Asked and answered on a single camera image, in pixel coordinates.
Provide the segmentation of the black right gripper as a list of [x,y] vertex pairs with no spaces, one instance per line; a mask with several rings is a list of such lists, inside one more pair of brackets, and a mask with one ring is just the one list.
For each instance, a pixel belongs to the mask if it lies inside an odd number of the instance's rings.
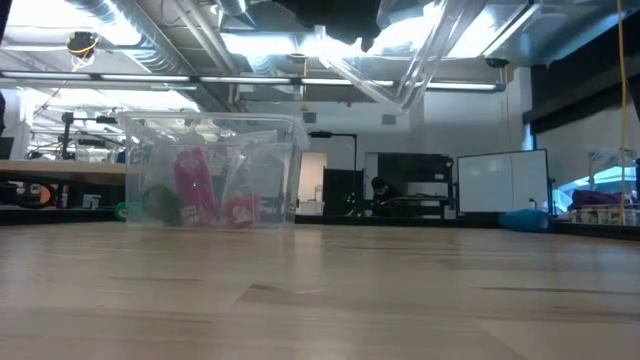
[[361,39],[367,53],[381,33],[377,23],[380,0],[273,0],[305,27],[323,26],[333,39],[352,45]]

